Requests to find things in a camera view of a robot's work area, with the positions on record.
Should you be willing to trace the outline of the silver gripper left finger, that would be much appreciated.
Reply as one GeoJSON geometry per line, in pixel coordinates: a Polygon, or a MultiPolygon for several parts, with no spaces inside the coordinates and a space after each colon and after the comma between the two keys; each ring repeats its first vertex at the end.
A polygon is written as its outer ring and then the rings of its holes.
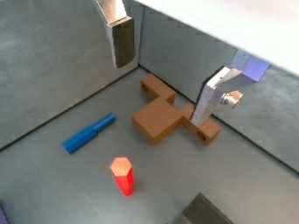
{"type": "Polygon", "coordinates": [[[123,0],[93,1],[107,25],[113,66],[121,68],[136,56],[135,20],[127,15],[123,0]]]}

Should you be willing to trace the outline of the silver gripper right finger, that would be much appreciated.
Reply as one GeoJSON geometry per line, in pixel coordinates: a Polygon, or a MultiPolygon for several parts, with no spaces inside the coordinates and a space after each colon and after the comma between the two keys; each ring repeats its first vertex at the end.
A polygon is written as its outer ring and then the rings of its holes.
{"type": "Polygon", "coordinates": [[[268,62],[237,50],[231,65],[221,66],[201,83],[191,122],[201,125],[220,104],[233,108],[243,97],[239,89],[257,83],[268,68],[268,62]]]}

